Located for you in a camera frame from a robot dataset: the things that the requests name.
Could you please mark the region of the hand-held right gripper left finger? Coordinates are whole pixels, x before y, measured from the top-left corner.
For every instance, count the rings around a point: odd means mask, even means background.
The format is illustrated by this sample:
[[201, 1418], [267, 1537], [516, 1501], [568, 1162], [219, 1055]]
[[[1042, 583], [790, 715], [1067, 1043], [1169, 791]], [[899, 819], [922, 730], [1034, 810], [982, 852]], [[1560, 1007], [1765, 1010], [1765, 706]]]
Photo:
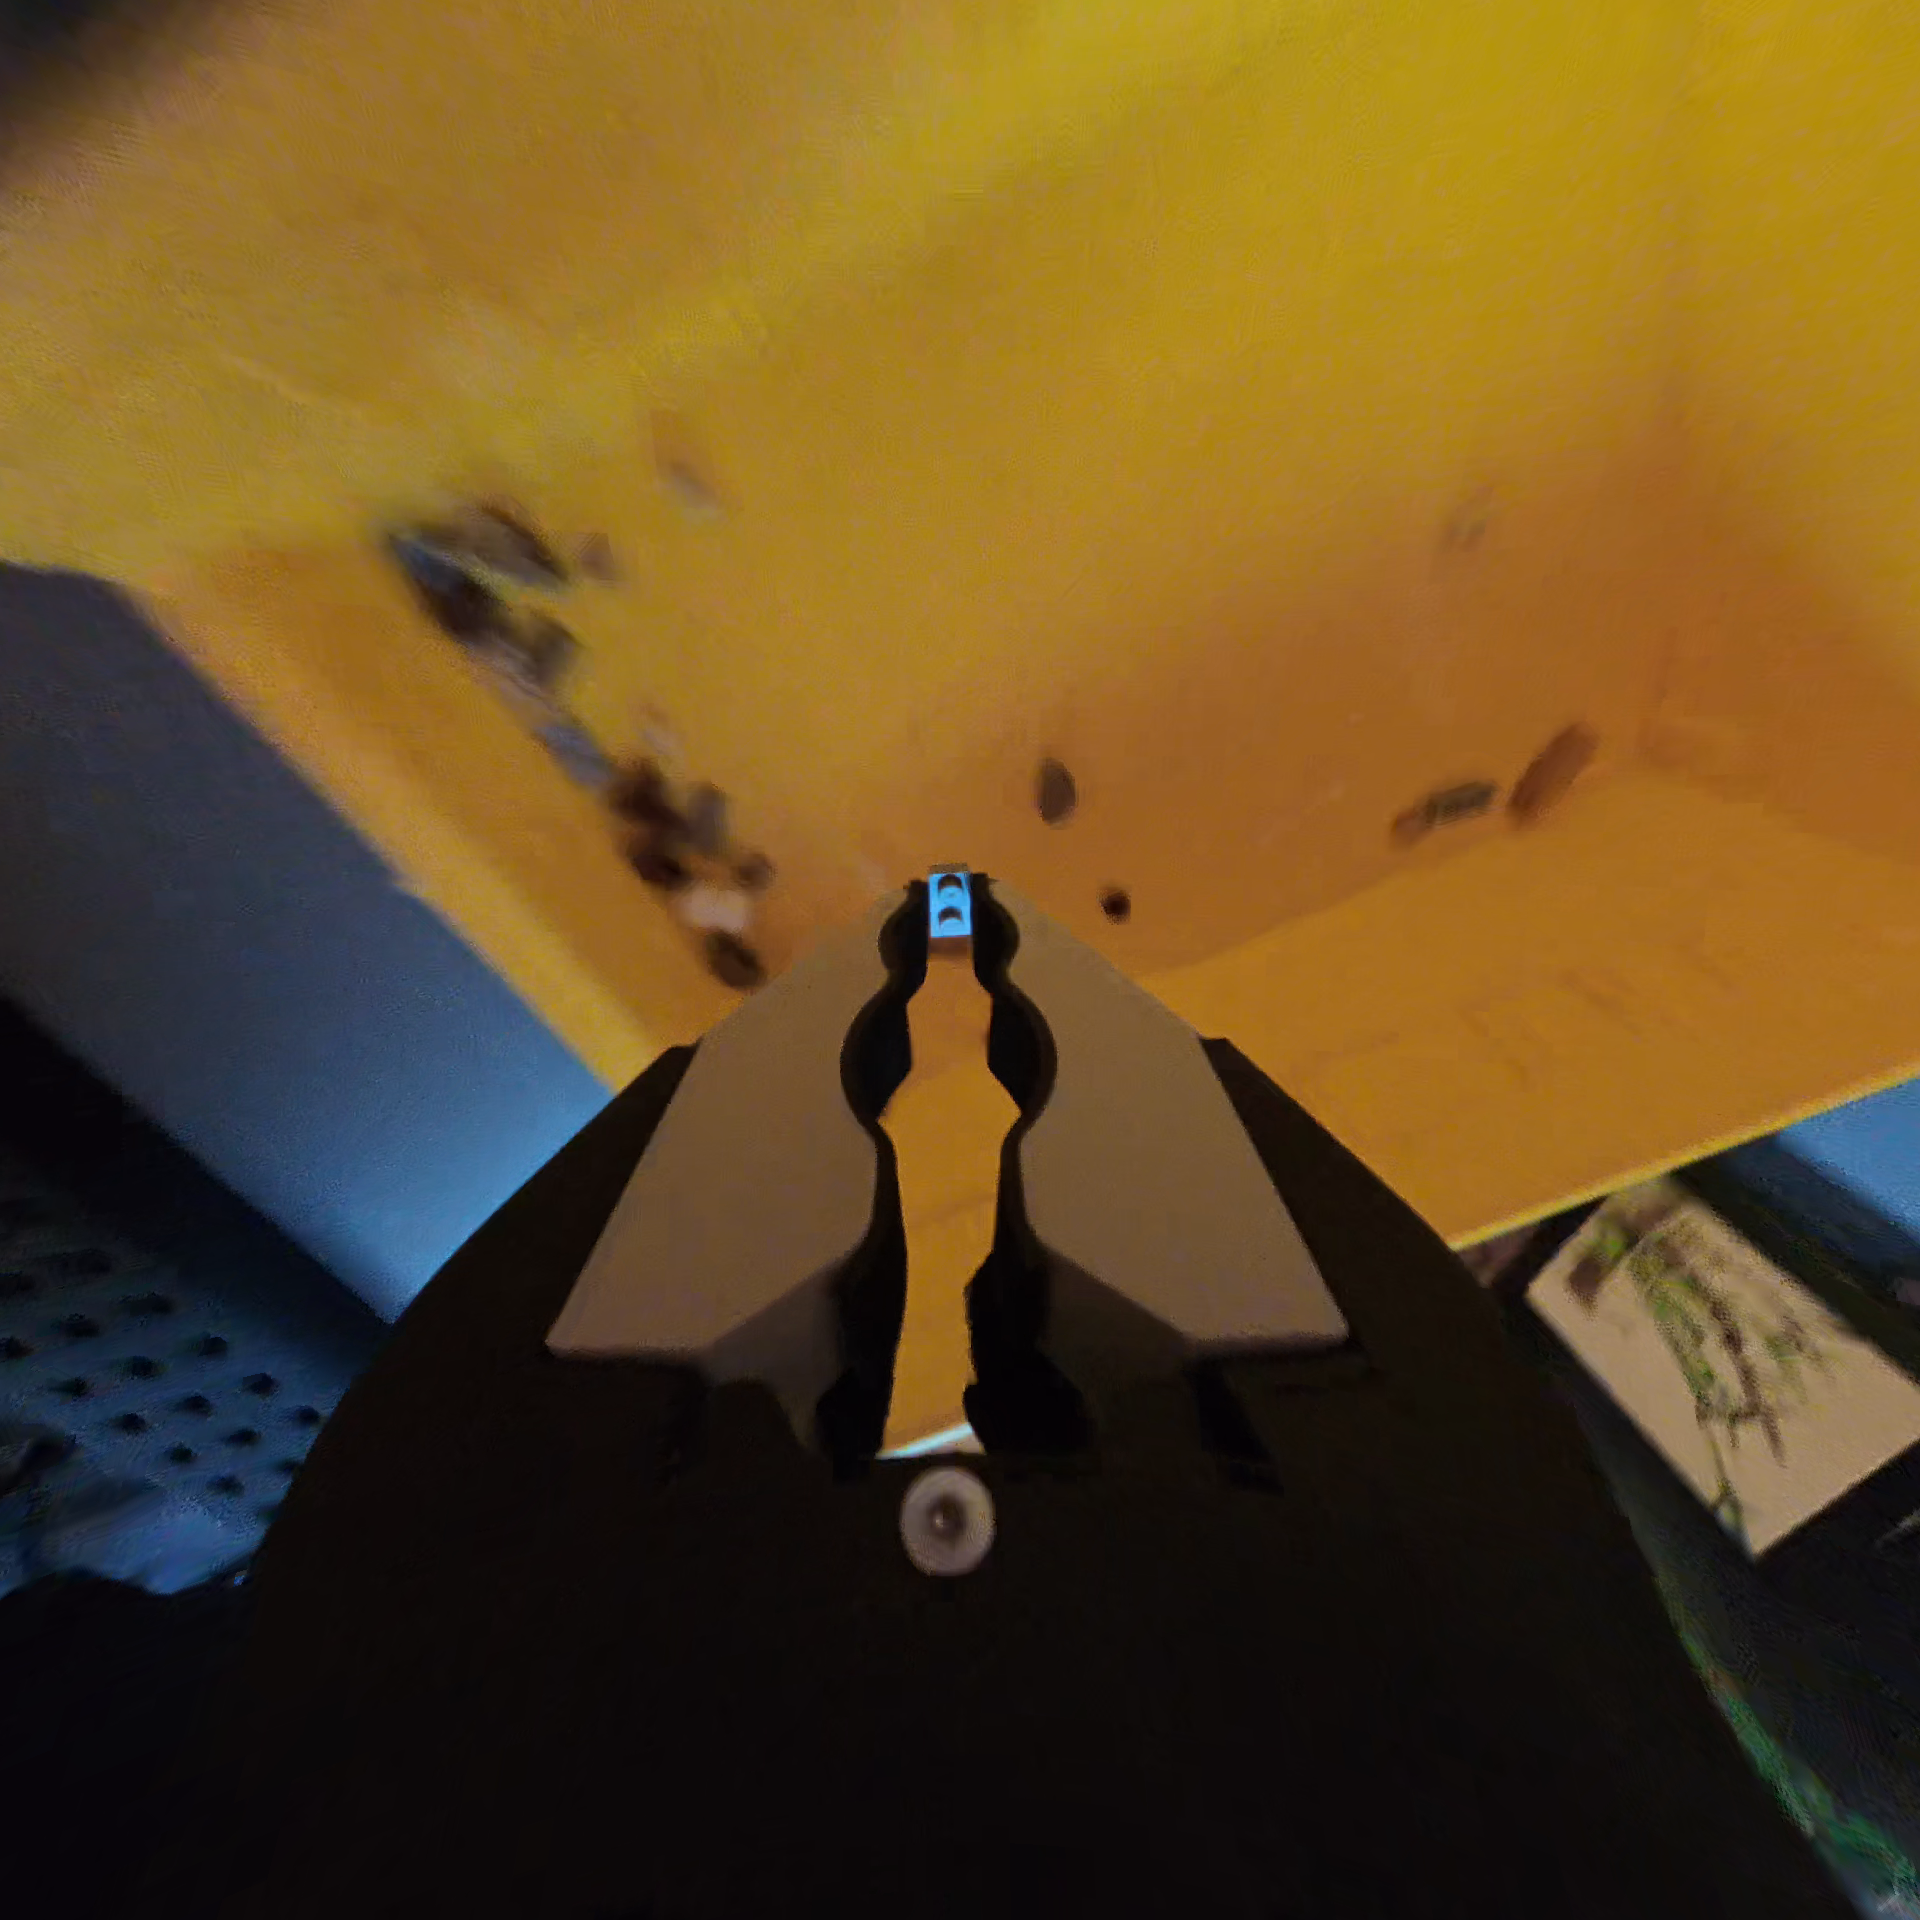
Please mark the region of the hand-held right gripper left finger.
[[904, 1317], [895, 1146], [928, 887], [748, 993], [693, 1052], [549, 1350], [748, 1380], [802, 1442], [875, 1454]]

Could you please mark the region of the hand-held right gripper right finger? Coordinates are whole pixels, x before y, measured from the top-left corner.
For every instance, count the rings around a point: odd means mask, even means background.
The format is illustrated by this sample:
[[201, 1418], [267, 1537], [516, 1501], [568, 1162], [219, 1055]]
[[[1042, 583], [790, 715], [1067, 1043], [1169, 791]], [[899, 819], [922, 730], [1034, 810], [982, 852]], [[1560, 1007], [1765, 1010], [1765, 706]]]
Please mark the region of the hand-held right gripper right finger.
[[988, 1073], [1016, 1105], [968, 1288], [982, 1451], [1091, 1451], [1134, 1386], [1347, 1347], [1194, 1025], [1004, 879], [971, 900]]

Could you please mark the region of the small toy bricks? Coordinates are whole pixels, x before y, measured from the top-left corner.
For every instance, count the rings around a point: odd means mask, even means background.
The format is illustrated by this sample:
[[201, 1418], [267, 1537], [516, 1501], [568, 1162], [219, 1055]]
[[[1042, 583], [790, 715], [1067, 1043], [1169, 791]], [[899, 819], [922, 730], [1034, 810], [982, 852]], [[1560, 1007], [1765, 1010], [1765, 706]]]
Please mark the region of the small toy bricks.
[[830, 776], [827, 748], [856, 745], [878, 706], [847, 664], [812, 664], [814, 719], [781, 706], [775, 755], [754, 760], [784, 782], [823, 779], [827, 800], [856, 800], [860, 879], [823, 879], [800, 845], [767, 846], [769, 803], [743, 803], [697, 779], [661, 721], [634, 752], [595, 739], [568, 691], [580, 637], [555, 598], [612, 587], [601, 539], [564, 563], [508, 511], [478, 506], [445, 523], [387, 535], [420, 610], [516, 713], [541, 752], [601, 804], [622, 863], [687, 924], [708, 969], [754, 987], [830, 896], [878, 893], [910, 863], [1010, 878], [1071, 924], [1143, 924], [1146, 966], [1227, 950], [1274, 924], [1378, 884], [1402, 855], [1495, 827], [1536, 827], [1600, 752], [1590, 725], [1563, 725], [1527, 760], [1467, 755], [1455, 737], [1384, 727], [1347, 713], [1323, 673], [1257, 688], [1245, 670], [1202, 682], [1205, 650], [1175, 673], [1082, 664], [1068, 701], [1039, 730], [997, 706], [995, 727], [953, 704], [926, 706], [916, 745], [881, 755], [868, 782]]

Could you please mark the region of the yellow plastic bin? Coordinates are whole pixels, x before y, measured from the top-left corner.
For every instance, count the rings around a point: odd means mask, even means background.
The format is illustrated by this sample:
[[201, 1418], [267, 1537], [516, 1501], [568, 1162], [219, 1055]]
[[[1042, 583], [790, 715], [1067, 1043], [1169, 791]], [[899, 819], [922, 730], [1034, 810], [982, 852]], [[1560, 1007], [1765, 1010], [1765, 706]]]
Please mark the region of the yellow plastic bin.
[[2, 60], [2, 556], [606, 1083], [1004, 875], [1455, 1239], [1916, 1074], [1915, 2], [155, 2]]

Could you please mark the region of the grey desk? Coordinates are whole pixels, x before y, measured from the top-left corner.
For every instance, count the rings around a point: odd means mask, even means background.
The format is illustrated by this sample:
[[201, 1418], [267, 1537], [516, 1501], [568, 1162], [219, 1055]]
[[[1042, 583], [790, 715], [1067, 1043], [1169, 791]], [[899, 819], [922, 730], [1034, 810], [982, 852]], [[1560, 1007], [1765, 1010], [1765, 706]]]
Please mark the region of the grey desk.
[[[1678, 782], [1154, 980], [1447, 1237], [1916, 1073], [1916, 875]], [[107, 587], [2, 571], [2, 993], [372, 1311], [586, 1070]]]

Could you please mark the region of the black toy set box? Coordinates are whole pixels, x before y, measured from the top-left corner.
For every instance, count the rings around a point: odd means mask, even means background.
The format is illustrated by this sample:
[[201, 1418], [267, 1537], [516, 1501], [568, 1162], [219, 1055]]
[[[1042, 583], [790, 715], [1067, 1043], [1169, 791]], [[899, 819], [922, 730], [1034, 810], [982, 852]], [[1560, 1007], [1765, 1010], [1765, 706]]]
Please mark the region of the black toy set box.
[[1859, 1916], [1916, 1914], [1916, 1311], [1712, 1164], [1462, 1251]]

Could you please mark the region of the black perforated chair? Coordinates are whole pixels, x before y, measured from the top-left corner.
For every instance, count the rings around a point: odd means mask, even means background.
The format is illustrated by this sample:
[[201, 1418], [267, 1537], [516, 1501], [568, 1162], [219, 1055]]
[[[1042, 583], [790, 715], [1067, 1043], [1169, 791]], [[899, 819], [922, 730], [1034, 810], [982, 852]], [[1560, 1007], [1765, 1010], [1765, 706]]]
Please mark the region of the black perforated chair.
[[2, 1007], [2, 1592], [245, 1571], [387, 1333]]

